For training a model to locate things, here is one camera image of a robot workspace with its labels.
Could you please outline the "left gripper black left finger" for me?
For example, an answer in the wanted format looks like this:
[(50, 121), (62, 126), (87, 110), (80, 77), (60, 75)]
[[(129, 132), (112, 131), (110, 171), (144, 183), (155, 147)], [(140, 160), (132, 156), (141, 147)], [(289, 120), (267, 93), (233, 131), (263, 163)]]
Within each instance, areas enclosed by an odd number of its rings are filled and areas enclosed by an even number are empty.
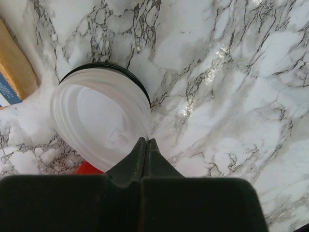
[(3, 232), (137, 232), (146, 141), (104, 174), (12, 175), (0, 182)]

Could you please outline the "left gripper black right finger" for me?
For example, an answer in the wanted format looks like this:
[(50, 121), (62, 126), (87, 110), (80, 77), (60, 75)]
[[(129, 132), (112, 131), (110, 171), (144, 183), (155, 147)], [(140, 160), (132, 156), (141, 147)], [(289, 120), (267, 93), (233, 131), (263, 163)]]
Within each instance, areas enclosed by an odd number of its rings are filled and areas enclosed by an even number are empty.
[(184, 177), (160, 153), (146, 147), (141, 179), (143, 232), (266, 232), (253, 186), (244, 179)]

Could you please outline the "white plastic cup lid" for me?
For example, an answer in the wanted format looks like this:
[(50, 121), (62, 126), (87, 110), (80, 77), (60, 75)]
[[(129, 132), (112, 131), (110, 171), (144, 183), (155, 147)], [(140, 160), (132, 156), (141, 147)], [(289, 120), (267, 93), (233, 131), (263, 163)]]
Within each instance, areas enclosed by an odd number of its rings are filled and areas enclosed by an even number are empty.
[(60, 137), (103, 172), (124, 159), (140, 138), (151, 135), (147, 91), (125, 71), (70, 72), (53, 92), (50, 111)]

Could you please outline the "red plastic shopping basket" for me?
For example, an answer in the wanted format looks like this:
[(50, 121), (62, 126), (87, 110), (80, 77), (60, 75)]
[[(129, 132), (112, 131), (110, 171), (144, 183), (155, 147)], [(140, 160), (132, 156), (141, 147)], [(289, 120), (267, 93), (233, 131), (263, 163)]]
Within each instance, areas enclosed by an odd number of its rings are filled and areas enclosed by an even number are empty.
[(73, 174), (104, 174), (101, 170), (92, 166), (89, 162), (83, 162), (74, 172)]

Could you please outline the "stack of white cup lids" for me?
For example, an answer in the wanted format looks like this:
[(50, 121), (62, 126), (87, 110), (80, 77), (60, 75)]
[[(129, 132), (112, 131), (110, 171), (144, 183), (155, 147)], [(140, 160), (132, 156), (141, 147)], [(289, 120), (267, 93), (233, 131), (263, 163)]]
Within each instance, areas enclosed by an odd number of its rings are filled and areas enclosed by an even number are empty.
[(149, 95), (147, 93), (146, 88), (144, 87), (144, 85), (142, 84), (142, 82), (129, 70), (116, 65), (116, 64), (112, 64), (112, 63), (108, 63), (108, 62), (92, 62), (92, 63), (87, 63), (87, 64), (83, 64), (78, 66), (77, 68), (73, 69), (72, 71), (70, 71), (69, 73), (67, 73), (59, 82), (59, 84), (61, 84), (62, 82), (64, 82), (65, 79), (68, 78), (69, 75), (77, 72), (77, 71), (82, 71), (82, 70), (89, 70), (89, 69), (104, 69), (104, 70), (111, 70), (113, 72), (117, 72), (120, 74), (123, 74), (125, 77), (127, 77), (128, 79), (130, 79), (131, 81), (133, 81), (145, 94), (149, 105), (151, 105), (151, 101), (149, 98)]

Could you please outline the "blue and tan small box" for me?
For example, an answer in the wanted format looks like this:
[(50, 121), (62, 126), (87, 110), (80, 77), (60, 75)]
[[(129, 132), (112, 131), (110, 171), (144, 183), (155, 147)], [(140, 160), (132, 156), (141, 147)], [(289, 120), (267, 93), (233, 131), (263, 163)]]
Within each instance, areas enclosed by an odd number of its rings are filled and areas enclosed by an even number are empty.
[(38, 88), (37, 76), (26, 56), (0, 22), (0, 108), (22, 103)]

